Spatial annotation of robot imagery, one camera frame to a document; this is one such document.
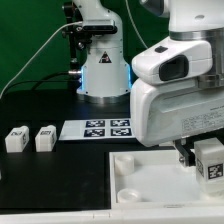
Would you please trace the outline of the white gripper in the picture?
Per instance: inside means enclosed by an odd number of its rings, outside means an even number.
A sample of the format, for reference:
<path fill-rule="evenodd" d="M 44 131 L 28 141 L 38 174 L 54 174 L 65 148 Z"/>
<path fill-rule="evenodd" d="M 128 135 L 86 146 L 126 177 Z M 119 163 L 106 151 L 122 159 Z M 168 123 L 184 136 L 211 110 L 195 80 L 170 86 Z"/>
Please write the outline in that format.
<path fill-rule="evenodd" d="M 192 167 L 193 143 L 181 138 L 224 127 L 224 87 L 199 89 L 194 79 L 153 86 L 138 79 L 131 90 L 130 115 L 141 144 L 150 147 L 175 140 L 179 162 Z"/>

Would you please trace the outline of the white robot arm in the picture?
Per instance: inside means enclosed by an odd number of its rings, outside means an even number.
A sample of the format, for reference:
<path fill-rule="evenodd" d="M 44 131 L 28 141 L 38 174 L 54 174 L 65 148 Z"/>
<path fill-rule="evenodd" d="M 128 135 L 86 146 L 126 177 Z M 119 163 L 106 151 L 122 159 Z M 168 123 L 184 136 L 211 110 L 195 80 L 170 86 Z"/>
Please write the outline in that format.
<path fill-rule="evenodd" d="M 127 63 L 122 20 L 100 0 L 70 0 L 64 12 L 77 47 L 79 97 L 130 100 L 132 130 L 145 146 L 224 128 L 224 0 L 139 0 L 169 20 L 169 35 Z"/>

